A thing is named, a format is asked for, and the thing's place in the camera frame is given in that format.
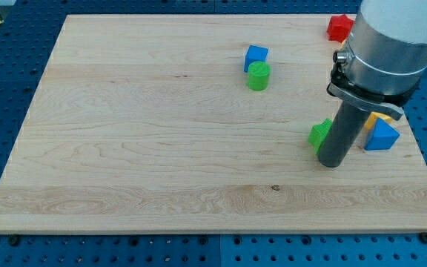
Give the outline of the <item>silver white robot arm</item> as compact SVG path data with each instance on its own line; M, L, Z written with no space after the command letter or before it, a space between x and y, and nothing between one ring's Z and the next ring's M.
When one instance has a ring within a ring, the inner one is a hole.
M333 60L327 91L342 101L337 117L400 119L427 68L427 1L362 1Z

